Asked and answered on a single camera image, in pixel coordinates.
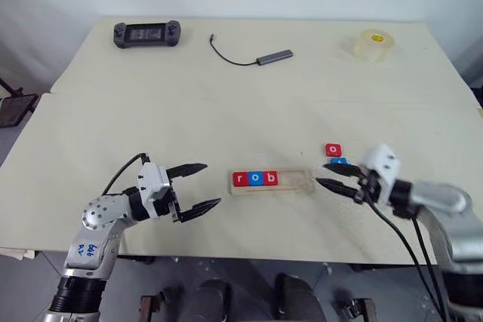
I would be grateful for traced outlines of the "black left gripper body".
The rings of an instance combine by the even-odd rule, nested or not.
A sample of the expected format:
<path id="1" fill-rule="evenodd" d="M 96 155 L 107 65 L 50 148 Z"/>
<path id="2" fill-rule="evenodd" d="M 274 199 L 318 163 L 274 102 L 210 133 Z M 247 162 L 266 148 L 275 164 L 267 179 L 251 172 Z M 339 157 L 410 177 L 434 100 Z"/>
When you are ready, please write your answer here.
<path id="1" fill-rule="evenodd" d="M 170 216 L 173 222 L 185 222 L 172 182 L 153 195 L 152 204 L 157 216 Z"/>

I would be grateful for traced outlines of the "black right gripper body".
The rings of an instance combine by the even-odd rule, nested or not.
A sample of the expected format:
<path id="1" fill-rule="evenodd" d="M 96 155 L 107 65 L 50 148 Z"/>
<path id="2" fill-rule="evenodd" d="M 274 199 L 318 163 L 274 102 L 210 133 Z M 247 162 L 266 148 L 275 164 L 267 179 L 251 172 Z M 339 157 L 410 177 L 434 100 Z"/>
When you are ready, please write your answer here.
<path id="1" fill-rule="evenodd" d="M 355 166 L 360 189 L 354 195 L 357 204 L 374 204 L 380 196 L 379 175 L 376 171 Z"/>

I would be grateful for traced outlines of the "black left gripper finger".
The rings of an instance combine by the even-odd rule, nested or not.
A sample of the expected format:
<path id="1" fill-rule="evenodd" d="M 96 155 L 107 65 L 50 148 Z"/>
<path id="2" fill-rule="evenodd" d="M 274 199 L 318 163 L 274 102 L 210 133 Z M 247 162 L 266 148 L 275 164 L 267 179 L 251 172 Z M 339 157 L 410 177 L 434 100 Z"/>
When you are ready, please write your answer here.
<path id="1" fill-rule="evenodd" d="M 187 177 L 195 173 L 198 173 L 207 167 L 208 166 L 203 163 L 182 164 L 182 165 L 167 169 L 166 174 L 169 179 L 174 179 L 177 177 Z"/>
<path id="2" fill-rule="evenodd" d="M 195 204 L 190 210 L 180 213 L 180 222 L 188 222 L 205 215 L 208 211 L 216 207 L 221 202 L 221 198 L 211 199 Z"/>

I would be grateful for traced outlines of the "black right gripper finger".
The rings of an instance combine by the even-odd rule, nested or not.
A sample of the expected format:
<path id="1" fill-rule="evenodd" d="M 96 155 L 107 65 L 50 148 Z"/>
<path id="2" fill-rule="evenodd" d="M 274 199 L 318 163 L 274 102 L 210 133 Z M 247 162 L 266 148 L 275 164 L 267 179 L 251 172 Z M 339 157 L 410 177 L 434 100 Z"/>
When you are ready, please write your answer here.
<path id="1" fill-rule="evenodd" d="M 323 167 L 342 176 L 362 177 L 362 171 L 356 165 L 327 163 Z"/>
<path id="2" fill-rule="evenodd" d="M 335 179 L 316 178 L 316 182 L 327 190 L 346 198 L 354 199 L 358 194 L 358 189 L 344 185 Z"/>

